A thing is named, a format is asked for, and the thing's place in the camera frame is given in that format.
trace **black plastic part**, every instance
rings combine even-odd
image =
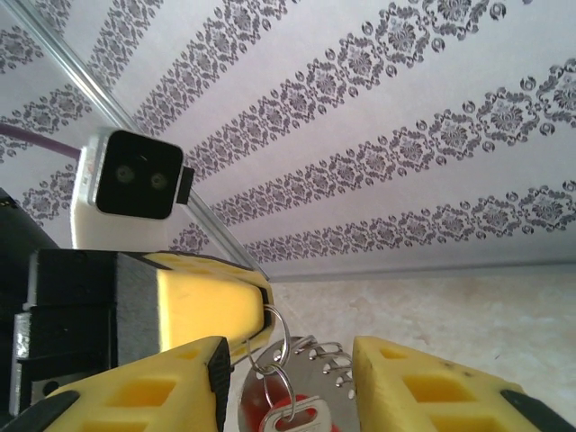
[[[157,268],[139,256],[118,254],[115,300],[118,366],[159,353]]]
[[[14,314],[26,301],[30,255],[39,248],[58,249],[10,195],[0,188],[0,426],[8,415]]]
[[[513,390],[503,390],[500,394],[541,432],[576,432],[576,427],[541,400]]]
[[[0,316],[11,324],[26,301],[30,255],[58,245],[0,188]]]
[[[107,307],[34,309],[16,316],[10,413],[43,399],[42,383],[58,386],[110,369]]]
[[[80,398],[77,391],[63,391],[41,400],[13,419],[1,432],[42,432]]]
[[[190,191],[192,190],[192,181],[194,180],[194,170],[188,166],[182,167],[182,175],[180,177],[180,187],[176,195],[177,204],[188,204]]]
[[[210,362],[208,362],[208,380],[210,381],[212,392],[216,395],[216,425],[219,432],[223,432],[224,422],[226,421],[231,373],[230,348],[228,340],[223,337]]]
[[[114,252],[71,249],[38,251],[30,261],[25,309],[113,302],[115,262]]]
[[[16,315],[9,411],[115,367],[116,252],[43,249],[29,258],[26,312]]]

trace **metal key ring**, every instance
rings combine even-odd
[[[280,379],[282,380],[282,382],[283,382],[284,386],[286,387],[286,390],[288,391],[288,394],[290,396],[291,411],[290,411],[290,417],[288,418],[288,423],[290,423],[292,420],[294,420],[294,416],[296,415],[296,393],[294,392],[294,388],[292,387],[292,384],[290,383],[290,380],[288,379],[288,375],[286,375],[286,372],[278,363],[271,363],[269,365],[269,367],[274,369],[274,371],[278,374],[278,376],[280,376]],[[272,399],[270,398],[270,393],[268,392],[268,384],[266,381],[266,375],[264,375],[264,377],[262,378],[262,381],[264,382],[264,395],[266,396],[266,401],[268,402],[268,405],[270,405],[270,408],[272,408],[274,406],[274,404],[272,403]]]
[[[265,304],[264,305],[264,310],[265,311],[269,311],[272,312],[282,323],[282,327],[283,327],[283,343],[282,343],[282,349],[280,350],[280,359],[278,360],[278,362],[276,363],[277,365],[279,365],[281,368],[286,366],[286,363],[288,363],[288,359],[290,358],[290,330],[288,329],[288,325],[286,324],[286,321],[284,320],[282,314],[280,313],[280,311],[272,306],[271,304]],[[275,368],[273,367],[274,364],[268,364],[266,366],[261,366],[260,364],[258,364],[254,358],[252,357],[252,351],[250,350],[250,340],[247,339],[246,340],[246,350],[247,350],[247,357],[248,360],[250,361],[250,364],[252,365],[252,368],[258,372],[259,374],[262,375],[271,375],[274,372],[276,372]]]

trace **wallpaper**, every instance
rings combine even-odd
[[[38,2],[37,6],[62,33],[70,2]],[[96,128],[113,126],[31,34],[4,8],[0,11],[0,122],[76,148],[85,145]],[[0,136],[0,185],[64,248],[71,247],[69,206],[76,169],[74,159]],[[181,209],[175,210],[170,229],[174,238],[184,239],[187,250],[200,252],[210,243],[206,233]],[[174,241],[166,248],[176,244]],[[221,255],[218,249],[212,253]]]
[[[571,0],[33,4],[142,131],[183,147],[273,278],[576,258]],[[46,61],[26,47],[6,73]],[[96,116],[74,106],[70,124]],[[61,208],[67,166],[22,199]],[[213,248],[178,220],[171,248]]]

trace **rectangular hole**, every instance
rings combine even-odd
[[[438,432],[509,432],[494,418],[434,417]]]
[[[176,381],[139,379],[125,384],[107,403],[109,407],[159,407],[176,387]]]
[[[382,348],[380,350],[380,352],[382,353],[382,355],[384,356],[384,358],[388,358],[391,360],[399,360],[402,358],[407,358],[408,356],[405,355],[404,353],[401,353],[400,351],[396,351],[395,349],[391,349],[391,348]]]
[[[416,402],[475,401],[458,381],[442,375],[409,375],[403,380]]]
[[[144,432],[148,423],[119,423],[111,421],[90,421],[80,432]]]

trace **purple cable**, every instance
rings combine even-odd
[[[75,160],[80,159],[80,150],[64,144],[54,139],[46,138],[38,133],[28,132],[27,130],[17,128],[11,124],[0,123],[0,135],[14,138],[16,140],[30,142],[38,147],[54,151],[60,155],[68,156]]]

